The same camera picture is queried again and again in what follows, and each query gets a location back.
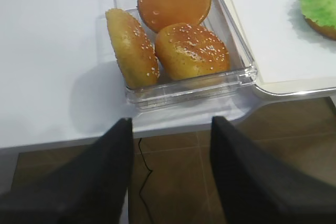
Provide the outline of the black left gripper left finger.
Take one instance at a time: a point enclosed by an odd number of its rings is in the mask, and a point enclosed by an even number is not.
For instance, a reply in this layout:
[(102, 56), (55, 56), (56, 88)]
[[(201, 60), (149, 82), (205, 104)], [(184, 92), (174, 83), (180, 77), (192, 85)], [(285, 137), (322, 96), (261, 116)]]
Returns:
[(1, 223), (119, 223), (134, 164), (132, 120), (80, 155), (1, 196)]

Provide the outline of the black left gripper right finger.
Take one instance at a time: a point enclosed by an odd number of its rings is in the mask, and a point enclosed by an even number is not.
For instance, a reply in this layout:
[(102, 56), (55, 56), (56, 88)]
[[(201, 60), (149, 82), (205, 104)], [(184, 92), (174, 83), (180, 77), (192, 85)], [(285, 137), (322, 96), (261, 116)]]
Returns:
[(335, 223), (335, 187), (264, 151), (212, 118), (211, 168), (228, 223)]

